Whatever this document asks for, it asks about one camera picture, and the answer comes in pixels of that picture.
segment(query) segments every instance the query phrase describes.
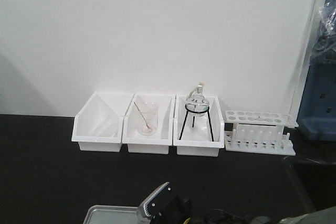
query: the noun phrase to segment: white test tube rack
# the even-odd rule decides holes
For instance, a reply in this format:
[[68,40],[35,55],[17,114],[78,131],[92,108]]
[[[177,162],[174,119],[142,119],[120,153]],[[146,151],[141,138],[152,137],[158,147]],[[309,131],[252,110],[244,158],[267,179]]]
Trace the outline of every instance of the white test tube rack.
[[290,115],[252,111],[225,111],[225,115],[233,124],[232,132],[224,136],[227,151],[295,155],[290,134],[283,135],[285,126],[298,126]]

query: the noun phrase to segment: metal tray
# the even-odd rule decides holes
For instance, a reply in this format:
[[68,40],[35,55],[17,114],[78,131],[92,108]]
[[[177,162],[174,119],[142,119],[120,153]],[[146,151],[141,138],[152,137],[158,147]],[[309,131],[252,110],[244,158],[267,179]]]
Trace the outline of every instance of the metal tray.
[[99,206],[88,210],[83,224],[137,224],[136,207]]

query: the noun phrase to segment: black countertop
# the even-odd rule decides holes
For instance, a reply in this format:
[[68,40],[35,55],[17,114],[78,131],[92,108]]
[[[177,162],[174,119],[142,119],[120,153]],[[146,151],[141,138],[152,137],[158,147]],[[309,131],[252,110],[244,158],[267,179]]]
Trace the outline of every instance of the black countertop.
[[[306,213],[284,156],[219,151],[218,157],[83,152],[73,118],[0,115],[0,223],[82,223],[93,205],[137,206],[168,181],[193,210],[222,208],[274,219]],[[335,159],[334,143],[292,130],[297,156]]]

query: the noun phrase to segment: white panel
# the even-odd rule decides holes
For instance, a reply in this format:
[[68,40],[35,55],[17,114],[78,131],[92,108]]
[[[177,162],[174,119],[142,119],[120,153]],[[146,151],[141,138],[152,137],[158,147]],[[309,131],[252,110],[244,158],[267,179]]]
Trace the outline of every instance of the white panel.
[[314,0],[0,0],[0,113],[74,116],[93,91],[288,114]]

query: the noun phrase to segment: white plastic bin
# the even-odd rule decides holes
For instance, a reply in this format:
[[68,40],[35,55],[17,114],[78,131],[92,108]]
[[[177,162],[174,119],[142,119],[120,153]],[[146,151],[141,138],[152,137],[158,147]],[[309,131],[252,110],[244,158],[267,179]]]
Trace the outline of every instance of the white plastic bin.
[[133,94],[95,92],[75,116],[72,141],[82,151],[118,152]]
[[[158,107],[158,127],[152,136],[144,136],[138,132],[139,112],[134,102],[142,99],[147,103],[155,103]],[[174,95],[135,94],[124,121],[122,143],[127,144],[129,152],[168,154],[173,144]]]
[[220,148],[224,148],[224,120],[219,107],[218,97],[206,96],[210,105],[210,118],[214,141],[212,142],[207,113],[201,117],[195,117],[192,127],[193,116],[188,114],[184,126],[182,139],[179,140],[183,121],[186,114],[186,96],[176,96],[176,108],[174,119],[174,146],[179,155],[212,156],[217,157]]

